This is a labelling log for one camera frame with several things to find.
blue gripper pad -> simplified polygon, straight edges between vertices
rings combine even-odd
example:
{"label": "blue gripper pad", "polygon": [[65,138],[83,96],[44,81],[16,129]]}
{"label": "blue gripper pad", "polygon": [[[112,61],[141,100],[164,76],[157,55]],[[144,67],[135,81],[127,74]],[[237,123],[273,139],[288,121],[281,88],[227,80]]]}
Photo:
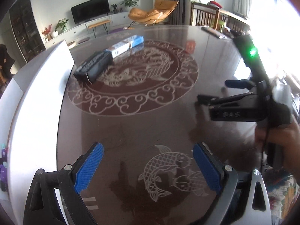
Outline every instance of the blue gripper pad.
{"label": "blue gripper pad", "polygon": [[208,151],[205,153],[199,144],[195,144],[193,148],[194,159],[200,168],[209,188],[219,194],[222,190],[221,174],[211,162],[208,155],[210,155]]}
{"label": "blue gripper pad", "polygon": [[103,154],[104,147],[102,144],[98,143],[91,151],[79,171],[76,173],[76,182],[74,188],[78,194],[88,187],[96,169],[98,168],[103,158]]}

television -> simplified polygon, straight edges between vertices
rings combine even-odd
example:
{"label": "television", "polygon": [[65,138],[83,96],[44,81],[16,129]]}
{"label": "television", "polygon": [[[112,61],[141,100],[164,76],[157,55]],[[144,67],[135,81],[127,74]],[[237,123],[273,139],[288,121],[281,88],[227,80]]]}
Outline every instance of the television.
{"label": "television", "polygon": [[79,24],[93,17],[110,12],[108,0],[90,0],[71,8],[74,23]]}

wooden bench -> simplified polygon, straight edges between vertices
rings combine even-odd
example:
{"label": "wooden bench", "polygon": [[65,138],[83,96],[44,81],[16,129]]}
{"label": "wooden bench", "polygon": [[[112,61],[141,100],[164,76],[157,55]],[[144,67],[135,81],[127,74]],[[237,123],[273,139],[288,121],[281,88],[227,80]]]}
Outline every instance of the wooden bench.
{"label": "wooden bench", "polygon": [[96,27],[99,26],[99,25],[103,25],[103,27],[104,27],[106,33],[108,34],[108,29],[107,29],[107,26],[106,26],[107,23],[110,23],[110,20],[109,20],[109,19],[103,20],[103,21],[98,22],[98,23],[95,23],[95,24],[93,24],[93,25],[89,25],[89,26],[88,26],[88,29],[93,29],[94,36],[95,36],[95,38],[97,38]]}

green led indicator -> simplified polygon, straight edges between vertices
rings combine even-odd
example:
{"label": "green led indicator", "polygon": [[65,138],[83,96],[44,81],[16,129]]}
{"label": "green led indicator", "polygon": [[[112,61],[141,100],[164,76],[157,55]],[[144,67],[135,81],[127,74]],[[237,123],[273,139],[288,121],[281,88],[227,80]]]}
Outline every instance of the green led indicator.
{"label": "green led indicator", "polygon": [[257,53],[257,49],[255,47],[253,47],[251,50],[250,50],[250,56],[254,57]]}

box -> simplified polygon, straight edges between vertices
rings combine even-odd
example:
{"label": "box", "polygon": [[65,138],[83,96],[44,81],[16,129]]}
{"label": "box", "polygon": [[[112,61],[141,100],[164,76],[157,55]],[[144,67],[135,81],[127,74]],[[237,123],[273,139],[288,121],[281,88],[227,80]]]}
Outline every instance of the box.
{"label": "box", "polygon": [[73,75],[79,81],[92,84],[112,63],[113,57],[110,52],[95,52],[76,69]]}
{"label": "box", "polygon": [[144,42],[144,37],[142,35],[134,35],[123,40],[123,42],[129,43],[129,49],[131,49],[139,44],[142,44]]}
{"label": "box", "polygon": [[113,46],[107,48],[105,51],[110,52],[112,54],[112,58],[115,58],[116,56],[126,52],[129,50],[129,42],[121,41],[117,44],[114,44]]}

